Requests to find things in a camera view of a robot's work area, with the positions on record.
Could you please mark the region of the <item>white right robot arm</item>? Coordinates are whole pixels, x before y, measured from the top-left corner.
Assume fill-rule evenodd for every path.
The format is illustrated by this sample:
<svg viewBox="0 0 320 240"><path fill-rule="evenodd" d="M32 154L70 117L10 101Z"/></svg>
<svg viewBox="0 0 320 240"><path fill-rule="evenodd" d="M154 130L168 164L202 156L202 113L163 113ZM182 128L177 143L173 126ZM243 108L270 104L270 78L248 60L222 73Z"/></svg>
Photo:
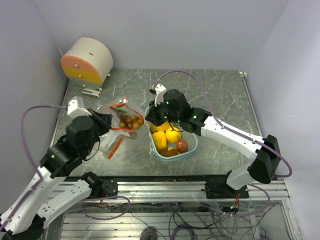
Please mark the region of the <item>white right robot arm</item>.
<svg viewBox="0 0 320 240"><path fill-rule="evenodd" d="M177 89L167 90L161 85L150 92L155 98L149 103L148 122L157 127L164 122L178 124L184 132L221 142L249 159L249 163L226 174L220 186L224 197L233 197L240 188L254 181L269 184L273 180L280 163L280 147L275 136L262 137L229 125L207 110L190 106Z"/></svg>

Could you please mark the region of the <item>orange-brown fruit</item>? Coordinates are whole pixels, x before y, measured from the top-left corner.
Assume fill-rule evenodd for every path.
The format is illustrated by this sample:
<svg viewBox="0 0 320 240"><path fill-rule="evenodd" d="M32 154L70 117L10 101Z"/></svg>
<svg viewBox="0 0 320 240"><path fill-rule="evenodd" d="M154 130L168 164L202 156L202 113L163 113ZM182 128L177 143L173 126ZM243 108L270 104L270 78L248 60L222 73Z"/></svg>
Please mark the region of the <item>orange-brown fruit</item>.
<svg viewBox="0 0 320 240"><path fill-rule="evenodd" d="M163 148L159 151L159 154L163 157L166 157L166 158L170 158L170 157L173 157L173 156L177 156L179 155L180 153L177 151L176 148L173 148L173 147L169 147L169 148Z"/></svg>

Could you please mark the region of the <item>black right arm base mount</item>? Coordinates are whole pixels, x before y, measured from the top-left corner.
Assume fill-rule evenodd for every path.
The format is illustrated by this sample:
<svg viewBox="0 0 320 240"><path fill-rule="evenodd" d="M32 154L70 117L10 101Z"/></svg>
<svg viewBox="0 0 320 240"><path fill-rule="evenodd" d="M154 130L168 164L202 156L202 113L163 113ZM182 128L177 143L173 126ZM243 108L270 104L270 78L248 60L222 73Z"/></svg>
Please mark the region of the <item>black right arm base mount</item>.
<svg viewBox="0 0 320 240"><path fill-rule="evenodd" d="M236 197L248 199L249 193L246 189L246 185L234 190L224 182L207 181L201 191L205 192L207 199L235 199Z"/></svg>

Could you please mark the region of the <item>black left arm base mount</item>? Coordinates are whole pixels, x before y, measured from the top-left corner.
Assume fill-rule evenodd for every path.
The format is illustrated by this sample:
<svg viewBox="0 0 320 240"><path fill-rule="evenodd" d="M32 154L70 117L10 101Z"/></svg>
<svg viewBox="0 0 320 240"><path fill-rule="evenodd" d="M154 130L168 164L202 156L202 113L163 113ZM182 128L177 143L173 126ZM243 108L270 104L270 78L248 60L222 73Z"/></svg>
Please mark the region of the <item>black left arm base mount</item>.
<svg viewBox="0 0 320 240"><path fill-rule="evenodd" d="M81 180L85 181L91 193L89 195L90 199L98 199L104 197L115 196L118 193L118 184L113 180L103 181L99 176L93 172L86 172L81 176Z"/></svg>

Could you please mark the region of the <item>light blue fruit basket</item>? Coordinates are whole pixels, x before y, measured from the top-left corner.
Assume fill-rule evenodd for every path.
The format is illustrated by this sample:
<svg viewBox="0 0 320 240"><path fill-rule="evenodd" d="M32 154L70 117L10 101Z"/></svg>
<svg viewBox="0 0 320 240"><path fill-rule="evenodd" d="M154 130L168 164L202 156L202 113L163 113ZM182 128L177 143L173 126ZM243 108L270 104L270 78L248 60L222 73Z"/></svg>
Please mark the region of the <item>light blue fruit basket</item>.
<svg viewBox="0 0 320 240"><path fill-rule="evenodd" d="M147 123L150 149L162 162L169 163L193 156L199 148L198 137L172 122L160 126Z"/></svg>

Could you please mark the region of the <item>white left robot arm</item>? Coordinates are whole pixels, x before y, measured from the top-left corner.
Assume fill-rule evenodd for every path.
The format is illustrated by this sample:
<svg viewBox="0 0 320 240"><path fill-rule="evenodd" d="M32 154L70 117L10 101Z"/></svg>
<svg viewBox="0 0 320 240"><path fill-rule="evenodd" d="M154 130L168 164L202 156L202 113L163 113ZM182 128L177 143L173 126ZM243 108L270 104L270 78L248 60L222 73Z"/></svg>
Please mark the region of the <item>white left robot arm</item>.
<svg viewBox="0 0 320 240"><path fill-rule="evenodd" d="M94 145L112 128L111 114L93 110L89 113L72 120L65 135L47 150L21 196L1 214L0 230L5 232L4 239L36 240L56 217L75 203L101 195L103 181L93 172L87 172L56 200L47 200L54 187L89 160Z"/></svg>

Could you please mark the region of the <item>clear zip bag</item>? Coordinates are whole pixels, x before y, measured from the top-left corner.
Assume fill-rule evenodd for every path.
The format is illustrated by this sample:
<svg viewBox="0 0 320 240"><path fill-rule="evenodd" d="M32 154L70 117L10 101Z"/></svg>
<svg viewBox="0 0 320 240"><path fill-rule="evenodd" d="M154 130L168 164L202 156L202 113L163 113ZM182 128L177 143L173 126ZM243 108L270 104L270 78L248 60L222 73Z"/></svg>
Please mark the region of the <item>clear zip bag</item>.
<svg viewBox="0 0 320 240"><path fill-rule="evenodd" d="M97 112L112 116L111 129L102 135L99 149L108 160L125 139L137 139L138 132L146 125L142 107L128 97L123 97L114 103L101 101L97 104Z"/></svg>

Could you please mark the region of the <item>bunch of brown longans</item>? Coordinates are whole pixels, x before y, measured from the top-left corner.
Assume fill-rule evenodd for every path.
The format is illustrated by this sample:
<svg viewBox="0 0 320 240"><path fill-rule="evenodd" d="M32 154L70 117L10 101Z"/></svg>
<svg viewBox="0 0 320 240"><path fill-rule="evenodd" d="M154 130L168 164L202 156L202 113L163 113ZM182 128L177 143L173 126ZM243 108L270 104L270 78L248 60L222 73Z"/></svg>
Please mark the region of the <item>bunch of brown longans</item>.
<svg viewBox="0 0 320 240"><path fill-rule="evenodd" d="M145 123L143 115L127 105L112 106L109 109L114 115L113 130L135 131Z"/></svg>

